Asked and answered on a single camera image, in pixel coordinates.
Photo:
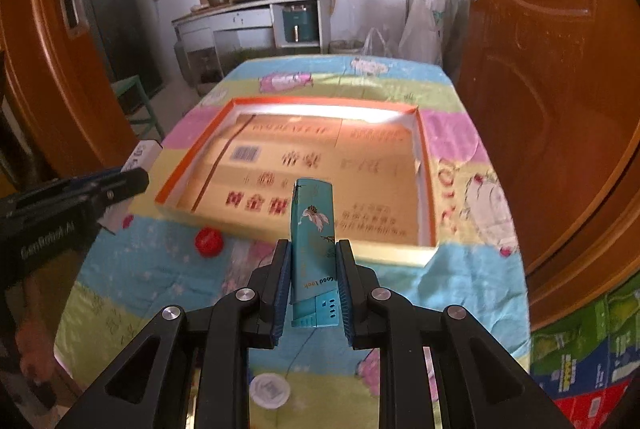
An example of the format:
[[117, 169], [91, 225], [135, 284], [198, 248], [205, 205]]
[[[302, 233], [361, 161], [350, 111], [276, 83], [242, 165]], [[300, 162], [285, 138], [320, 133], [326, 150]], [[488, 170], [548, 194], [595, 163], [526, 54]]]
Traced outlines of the white kitchen counter cabinet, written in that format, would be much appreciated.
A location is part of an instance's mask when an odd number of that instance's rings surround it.
[[[315, 4], [319, 39], [287, 42], [282, 9]], [[326, 53], [331, 40], [332, 0], [258, 0], [193, 13], [172, 22], [180, 73], [195, 87], [219, 82], [246, 60], [294, 53]]]

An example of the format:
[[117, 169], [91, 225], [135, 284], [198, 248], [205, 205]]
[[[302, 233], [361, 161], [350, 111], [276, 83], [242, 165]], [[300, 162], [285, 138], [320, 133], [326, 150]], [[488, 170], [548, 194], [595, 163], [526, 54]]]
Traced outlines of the green stool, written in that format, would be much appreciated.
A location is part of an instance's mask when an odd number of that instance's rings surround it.
[[146, 93], [138, 75], [119, 79], [117, 82], [111, 84], [111, 88], [117, 100], [126, 97], [130, 92], [137, 94], [137, 106], [132, 111], [127, 112], [125, 116], [132, 128], [140, 128], [140, 131], [137, 133], [139, 138], [155, 130], [160, 140], [165, 139], [165, 130], [160, 124], [160, 119], [158, 119], [151, 99], [148, 93]]

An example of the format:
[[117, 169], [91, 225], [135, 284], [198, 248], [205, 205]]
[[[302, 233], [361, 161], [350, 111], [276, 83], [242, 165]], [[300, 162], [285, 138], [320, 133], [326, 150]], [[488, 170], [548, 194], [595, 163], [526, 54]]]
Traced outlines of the brown door frame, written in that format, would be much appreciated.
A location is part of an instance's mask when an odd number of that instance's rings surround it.
[[62, 0], [1, 0], [9, 107], [55, 175], [126, 162], [138, 140], [89, 32], [71, 33]]

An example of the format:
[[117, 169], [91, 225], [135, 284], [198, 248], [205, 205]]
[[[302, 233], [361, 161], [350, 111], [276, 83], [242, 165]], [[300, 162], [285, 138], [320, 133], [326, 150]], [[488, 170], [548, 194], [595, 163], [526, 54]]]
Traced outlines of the red carton box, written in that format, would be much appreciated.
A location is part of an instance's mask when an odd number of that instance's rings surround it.
[[597, 391], [555, 400], [555, 405], [577, 429], [599, 429], [620, 403], [631, 380], [623, 380]]

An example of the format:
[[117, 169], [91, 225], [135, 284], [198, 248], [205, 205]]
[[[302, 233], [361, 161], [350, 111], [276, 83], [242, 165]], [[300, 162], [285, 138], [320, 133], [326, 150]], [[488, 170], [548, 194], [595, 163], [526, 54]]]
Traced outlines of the white slim box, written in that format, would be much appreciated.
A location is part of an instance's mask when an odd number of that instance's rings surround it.
[[117, 175], [108, 181], [106, 210], [99, 220], [101, 227], [112, 234], [122, 230], [129, 217], [129, 206], [134, 197], [143, 194], [149, 186], [149, 172], [162, 152], [155, 140], [141, 140], [122, 165]]

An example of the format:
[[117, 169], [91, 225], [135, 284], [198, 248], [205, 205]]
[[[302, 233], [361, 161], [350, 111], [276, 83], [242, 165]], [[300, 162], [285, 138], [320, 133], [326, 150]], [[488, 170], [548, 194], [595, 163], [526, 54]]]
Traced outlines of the green blue carton box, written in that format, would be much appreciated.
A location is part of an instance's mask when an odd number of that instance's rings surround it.
[[612, 386], [638, 368], [638, 276], [532, 334], [530, 375], [555, 400]]

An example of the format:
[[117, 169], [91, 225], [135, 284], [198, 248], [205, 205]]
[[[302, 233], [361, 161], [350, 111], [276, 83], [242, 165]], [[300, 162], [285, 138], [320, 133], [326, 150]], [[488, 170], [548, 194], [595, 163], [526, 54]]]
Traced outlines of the dark green cabinet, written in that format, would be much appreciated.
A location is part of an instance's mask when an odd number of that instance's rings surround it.
[[149, 98], [163, 87], [137, 0], [82, 0], [93, 42], [112, 85], [138, 76]]

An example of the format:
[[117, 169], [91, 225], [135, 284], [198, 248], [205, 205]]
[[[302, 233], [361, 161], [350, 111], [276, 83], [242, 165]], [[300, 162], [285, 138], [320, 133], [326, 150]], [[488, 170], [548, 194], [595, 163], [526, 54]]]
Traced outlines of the red bottle cap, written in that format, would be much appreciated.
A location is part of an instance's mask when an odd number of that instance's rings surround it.
[[203, 227], [194, 238], [194, 246], [203, 258], [215, 258], [224, 250], [224, 237], [213, 227]]

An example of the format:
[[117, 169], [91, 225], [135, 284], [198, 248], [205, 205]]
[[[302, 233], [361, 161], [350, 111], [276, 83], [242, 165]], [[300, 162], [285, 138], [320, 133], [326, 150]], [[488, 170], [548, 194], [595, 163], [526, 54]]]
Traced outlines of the brown wooden door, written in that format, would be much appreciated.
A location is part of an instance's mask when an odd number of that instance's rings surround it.
[[457, 90], [506, 193], [533, 327], [636, 273], [638, 0], [471, 0]]

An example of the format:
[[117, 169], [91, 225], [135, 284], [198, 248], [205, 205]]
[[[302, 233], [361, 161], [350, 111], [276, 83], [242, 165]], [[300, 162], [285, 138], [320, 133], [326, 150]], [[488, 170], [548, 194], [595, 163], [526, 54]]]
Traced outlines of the teal lighter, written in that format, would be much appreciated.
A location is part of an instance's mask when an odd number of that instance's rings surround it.
[[329, 182], [295, 182], [291, 212], [292, 326], [340, 323], [335, 262], [333, 188]]

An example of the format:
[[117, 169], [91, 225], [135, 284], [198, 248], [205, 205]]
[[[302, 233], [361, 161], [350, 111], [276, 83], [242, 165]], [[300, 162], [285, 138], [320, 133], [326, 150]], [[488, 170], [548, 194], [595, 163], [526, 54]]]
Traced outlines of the white bottle cap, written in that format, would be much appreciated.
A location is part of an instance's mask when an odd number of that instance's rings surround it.
[[250, 398], [263, 409], [280, 409], [290, 395], [291, 386], [279, 374], [259, 374], [250, 382]]

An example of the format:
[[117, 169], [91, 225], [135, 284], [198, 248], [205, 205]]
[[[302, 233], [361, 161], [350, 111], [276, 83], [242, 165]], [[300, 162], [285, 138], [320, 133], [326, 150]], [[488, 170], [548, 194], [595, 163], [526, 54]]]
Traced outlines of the white plastic bag hanging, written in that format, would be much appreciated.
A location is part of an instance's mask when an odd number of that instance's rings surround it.
[[447, 0], [412, 0], [398, 53], [401, 59], [442, 65]]

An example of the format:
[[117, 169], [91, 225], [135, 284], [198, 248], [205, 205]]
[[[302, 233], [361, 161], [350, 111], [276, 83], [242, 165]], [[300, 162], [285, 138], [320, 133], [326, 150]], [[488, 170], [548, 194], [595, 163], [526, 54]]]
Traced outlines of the orange-rimmed cardboard tray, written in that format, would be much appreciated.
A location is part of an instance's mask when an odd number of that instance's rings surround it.
[[413, 105], [252, 97], [218, 108], [155, 196], [164, 215], [277, 241], [306, 225], [355, 256], [424, 267], [436, 253], [423, 120]]

